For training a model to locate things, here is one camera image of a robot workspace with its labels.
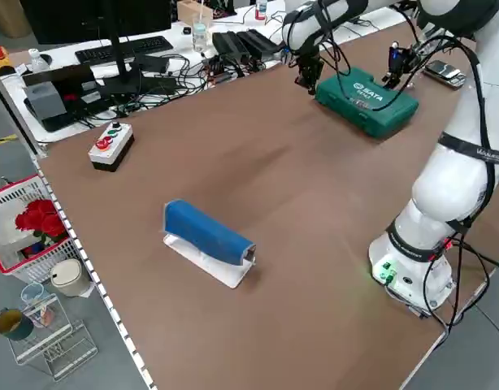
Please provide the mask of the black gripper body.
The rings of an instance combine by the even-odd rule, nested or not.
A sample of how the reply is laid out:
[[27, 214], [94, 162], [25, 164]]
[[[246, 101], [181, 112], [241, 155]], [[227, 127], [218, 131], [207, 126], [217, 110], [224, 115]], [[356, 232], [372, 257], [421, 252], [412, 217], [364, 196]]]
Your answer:
[[391, 45], [388, 50], [388, 72], [390, 74], [406, 74], [413, 70], [415, 51]]
[[298, 72], [302, 76], [320, 76], [323, 70], [323, 60], [319, 47], [308, 50], [296, 57]]

